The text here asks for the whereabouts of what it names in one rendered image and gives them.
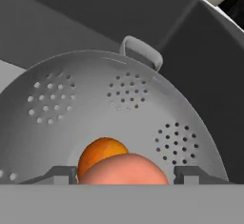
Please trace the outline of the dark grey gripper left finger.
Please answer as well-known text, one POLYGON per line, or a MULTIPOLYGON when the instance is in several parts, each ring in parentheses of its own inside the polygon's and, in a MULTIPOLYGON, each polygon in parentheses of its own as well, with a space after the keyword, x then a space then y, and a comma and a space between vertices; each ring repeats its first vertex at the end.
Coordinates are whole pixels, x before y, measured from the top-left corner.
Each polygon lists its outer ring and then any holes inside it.
POLYGON ((53 166, 45 174, 22 182, 25 185, 75 185, 78 183, 75 166, 53 166))

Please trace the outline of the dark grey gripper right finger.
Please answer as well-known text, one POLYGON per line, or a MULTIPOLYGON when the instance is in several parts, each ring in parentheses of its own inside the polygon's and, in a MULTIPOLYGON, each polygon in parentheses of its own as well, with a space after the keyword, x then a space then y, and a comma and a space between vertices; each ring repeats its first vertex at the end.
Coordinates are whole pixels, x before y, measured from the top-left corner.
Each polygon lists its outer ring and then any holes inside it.
POLYGON ((175 166, 173 173, 175 175, 174 184, 186 185, 187 179, 190 177, 195 178, 196 183, 201 185, 230 184, 230 181, 209 175, 197 166, 175 166))

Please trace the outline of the orange tangerine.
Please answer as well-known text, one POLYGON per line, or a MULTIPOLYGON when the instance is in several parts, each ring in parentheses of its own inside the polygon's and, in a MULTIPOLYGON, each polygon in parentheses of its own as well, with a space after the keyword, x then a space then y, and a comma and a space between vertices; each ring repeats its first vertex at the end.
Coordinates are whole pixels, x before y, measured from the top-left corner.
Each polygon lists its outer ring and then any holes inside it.
POLYGON ((127 147, 116 139, 101 137, 94 140, 79 157, 77 164, 78 181, 81 181, 86 171, 94 164, 108 157, 128 152, 127 147))

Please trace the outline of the pink peach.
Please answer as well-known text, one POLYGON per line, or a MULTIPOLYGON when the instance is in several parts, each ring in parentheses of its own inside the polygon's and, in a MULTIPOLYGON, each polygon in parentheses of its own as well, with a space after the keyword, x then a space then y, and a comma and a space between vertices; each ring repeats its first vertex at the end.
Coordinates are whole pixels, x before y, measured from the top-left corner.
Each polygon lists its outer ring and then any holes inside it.
POLYGON ((106 158, 89 168, 79 180, 93 185, 168 185, 163 171, 148 158, 128 153, 106 158))

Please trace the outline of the grey metal colander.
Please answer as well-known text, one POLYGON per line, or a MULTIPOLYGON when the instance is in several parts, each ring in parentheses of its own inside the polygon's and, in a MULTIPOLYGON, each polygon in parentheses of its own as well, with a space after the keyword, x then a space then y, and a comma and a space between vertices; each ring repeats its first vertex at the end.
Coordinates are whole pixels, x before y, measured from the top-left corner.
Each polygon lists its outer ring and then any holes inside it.
POLYGON ((0 184, 73 177, 100 137, 149 158, 170 180, 177 166, 226 179, 209 131, 162 65, 158 51, 127 36, 118 53, 72 51, 23 72, 0 92, 0 184))

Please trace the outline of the dark grey sink basin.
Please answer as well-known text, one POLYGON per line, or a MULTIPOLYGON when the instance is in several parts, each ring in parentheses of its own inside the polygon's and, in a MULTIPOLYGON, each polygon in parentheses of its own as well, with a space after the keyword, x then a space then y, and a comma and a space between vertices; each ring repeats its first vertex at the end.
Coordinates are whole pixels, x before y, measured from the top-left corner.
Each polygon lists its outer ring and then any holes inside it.
POLYGON ((114 51, 128 34, 158 49, 161 74, 193 103, 227 173, 244 184, 244 2, 236 24, 203 0, 0 0, 0 90, 37 61, 114 51))

